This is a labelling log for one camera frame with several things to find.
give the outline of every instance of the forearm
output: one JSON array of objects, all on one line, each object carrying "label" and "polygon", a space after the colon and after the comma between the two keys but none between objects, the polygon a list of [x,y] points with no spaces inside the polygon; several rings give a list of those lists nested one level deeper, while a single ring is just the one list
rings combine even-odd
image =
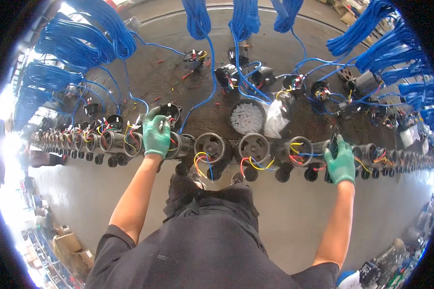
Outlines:
[{"label": "forearm", "polygon": [[350,242],[355,188],[352,182],[342,181],[338,183],[337,190],[336,205],[318,246],[313,265],[333,262],[341,269]]},{"label": "forearm", "polygon": [[109,221],[127,233],[138,244],[138,237],[145,223],[151,190],[161,156],[148,154],[116,205]]}]

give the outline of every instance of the black t-shirt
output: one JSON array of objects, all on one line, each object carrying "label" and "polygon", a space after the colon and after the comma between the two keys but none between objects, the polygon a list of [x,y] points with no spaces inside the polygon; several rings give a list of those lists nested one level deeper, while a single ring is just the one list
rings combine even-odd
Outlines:
[{"label": "black t-shirt", "polygon": [[324,263],[284,273],[252,226],[234,210],[211,205],[168,220],[138,246],[119,227],[108,226],[85,288],[333,289],[338,272],[337,264]]}]

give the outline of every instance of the white plastic bag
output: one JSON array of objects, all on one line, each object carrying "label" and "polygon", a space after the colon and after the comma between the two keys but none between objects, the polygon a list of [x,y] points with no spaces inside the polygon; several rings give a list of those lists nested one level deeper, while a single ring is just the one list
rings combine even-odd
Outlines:
[{"label": "white plastic bag", "polygon": [[282,107],[281,101],[275,100],[268,108],[264,130],[266,137],[281,138],[279,132],[289,123],[289,120],[281,115]]}]

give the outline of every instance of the green glove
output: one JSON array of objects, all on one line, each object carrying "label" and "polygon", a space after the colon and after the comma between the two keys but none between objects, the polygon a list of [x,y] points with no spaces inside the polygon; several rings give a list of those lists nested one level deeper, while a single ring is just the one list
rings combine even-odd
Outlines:
[{"label": "green glove", "polygon": [[325,161],[331,179],[337,185],[339,182],[349,180],[355,184],[355,165],[350,145],[344,141],[341,135],[337,136],[337,157],[333,159],[329,149],[325,150]]},{"label": "green glove", "polygon": [[166,116],[156,115],[160,110],[159,106],[153,108],[143,121],[143,145],[145,155],[155,153],[164,159],[170,146],[170,122]]}]

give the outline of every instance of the person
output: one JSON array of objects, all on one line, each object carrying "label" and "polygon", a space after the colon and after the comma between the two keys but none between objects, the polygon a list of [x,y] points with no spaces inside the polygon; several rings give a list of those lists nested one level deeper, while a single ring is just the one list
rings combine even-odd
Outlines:
[{"label": "person", "polygon": [[158,112],[159,107],[145,118],[144,161],[98,243],[87,289],[335,288],[349,245],[355,194],[352,149],[341,136],[337,157],[325,153],[337,188],[335,208],[312,266],[290,276],[267,255],[258,234],[259,213],[241,173],[219,191],[173,175],[164,209],[167,218],[139,242],[156,169],[170,144],[170,124]]}]

